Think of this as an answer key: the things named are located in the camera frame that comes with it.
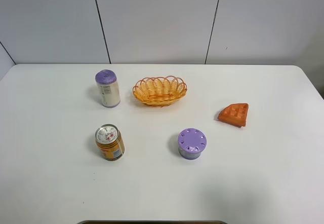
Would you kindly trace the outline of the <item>purple lidded round container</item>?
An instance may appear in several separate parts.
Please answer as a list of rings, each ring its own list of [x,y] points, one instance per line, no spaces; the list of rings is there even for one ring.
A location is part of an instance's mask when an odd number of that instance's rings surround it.
[[[206,136],[198,129],[187,128],[178,135],[179,154],[187,160],[199,158],[206,146]]]

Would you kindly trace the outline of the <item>gold beverage can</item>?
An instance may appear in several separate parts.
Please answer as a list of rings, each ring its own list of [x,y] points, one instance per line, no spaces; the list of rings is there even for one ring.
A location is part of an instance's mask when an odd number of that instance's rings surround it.
[[[125,153],[122,135],[113,124],[99,127],[95,133],[95,142],[103,158],[108,161],[116,161]]]

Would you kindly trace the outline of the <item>orange woven plastic basket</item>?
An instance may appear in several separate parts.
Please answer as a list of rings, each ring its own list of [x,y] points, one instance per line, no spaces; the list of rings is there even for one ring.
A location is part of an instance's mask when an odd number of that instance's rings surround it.
[[[147,77],[139,80],[132,92],[145,105],[163,107],[183,98],[187,93],[187,85],[180,77]]]

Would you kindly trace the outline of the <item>purple roll with white label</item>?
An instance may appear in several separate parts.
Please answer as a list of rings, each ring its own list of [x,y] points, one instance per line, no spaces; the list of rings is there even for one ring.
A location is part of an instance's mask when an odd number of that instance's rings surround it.
[[[101,70],[95,76],[104,107],[113,108],[120,103],[119,85],[116,74],[108,69]]]

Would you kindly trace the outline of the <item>orange waffle piece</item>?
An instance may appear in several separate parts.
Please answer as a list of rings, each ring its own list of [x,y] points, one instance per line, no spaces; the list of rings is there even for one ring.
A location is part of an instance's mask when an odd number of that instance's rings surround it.
[[[247,103],[235,103],[224,108],[217,119],[236,127],[245,127],[247,122],[249,105]]]

